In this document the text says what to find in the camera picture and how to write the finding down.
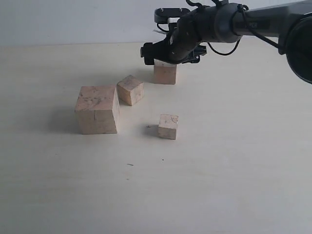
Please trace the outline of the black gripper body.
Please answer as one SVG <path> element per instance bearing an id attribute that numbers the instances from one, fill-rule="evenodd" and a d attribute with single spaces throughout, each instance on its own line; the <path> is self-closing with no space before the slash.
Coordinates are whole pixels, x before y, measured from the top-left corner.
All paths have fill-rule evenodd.
<path id="1" fill-rule="evenodd" d="M 204 14 L 186 14 L 172 23 L 165 39 L 158 43 L 156 60 L 169 64 L 198 63 L 207 54 L 207 47 L 201 45 L 207 25 Z"/>

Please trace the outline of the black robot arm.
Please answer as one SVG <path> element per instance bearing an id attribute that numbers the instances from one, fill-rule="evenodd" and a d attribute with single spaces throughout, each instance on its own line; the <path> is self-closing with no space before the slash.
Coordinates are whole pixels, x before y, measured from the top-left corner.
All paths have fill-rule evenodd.
<path id="1" fill-rule="evenodd" d="M 241 3 L 216 0 L 213 6 L 188 1 L 189 8 L 159 8 L 158 26 L 168 25 L 165 38 L 145 43 L 140 55 L 146 65 L 198 63 L 213 43 L 238 45 L 254 36 L 285 55 L 291 70 L 312 81 L 312 3 L 309 0 L 250 9 Z"/>

